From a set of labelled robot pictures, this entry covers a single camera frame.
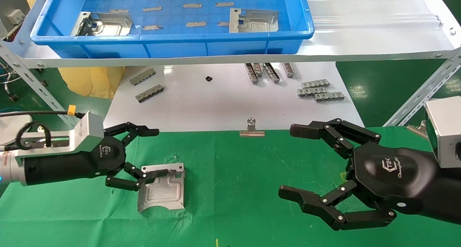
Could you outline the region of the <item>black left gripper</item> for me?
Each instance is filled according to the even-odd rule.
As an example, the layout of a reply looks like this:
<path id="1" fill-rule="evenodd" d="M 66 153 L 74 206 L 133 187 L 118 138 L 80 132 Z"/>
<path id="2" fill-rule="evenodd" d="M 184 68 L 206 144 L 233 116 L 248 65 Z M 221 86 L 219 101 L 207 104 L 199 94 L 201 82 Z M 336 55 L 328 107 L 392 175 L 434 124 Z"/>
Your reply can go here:
<path id="1" fill-rule="evenodd" d="M 114 137 L 122 133 L 128 134 L 121 141 Z M 143 185 L 153 183 L 156 178 L 167 176 L 169 170 L 145 171 L 131 163 L 125 163 L 125 147 L 138 136 L 154 137 L 159 134 L 159 129 L 130 122 L 105 128 L 104 135 L 107 137 L 90 152 L 25 158 L 25 182 L 31 186 L 107 175 L 107 187 L 137 192 Z M 135 178 L 135 181 L 115 178 L 114 175 L 122 169 Z"/>

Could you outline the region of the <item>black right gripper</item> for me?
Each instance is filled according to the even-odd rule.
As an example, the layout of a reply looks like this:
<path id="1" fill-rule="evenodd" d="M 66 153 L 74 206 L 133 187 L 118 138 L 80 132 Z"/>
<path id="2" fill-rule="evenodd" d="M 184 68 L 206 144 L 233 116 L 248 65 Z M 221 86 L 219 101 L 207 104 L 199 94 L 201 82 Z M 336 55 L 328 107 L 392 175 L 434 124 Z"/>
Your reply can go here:
<path id="1" fill-rule="evenodd" d="M 460 224 L 460 168 L 441 168 L 432 152 L 381 146 L 380 134 L 339 118 L 292 124 L 290 135 L 322 139 L 343 159 L 351 158 L 353 181 L 324 196 L 290 186 L 278 190 L 280 198 L 298 203 L 303 213 L 319 217 L 331 229 L 387 227 L 397 217 L 392 210 Z M 354 149 L 351 141 L 361 146 Z M 353 193 L 373 210 L 336 209 Z"/>

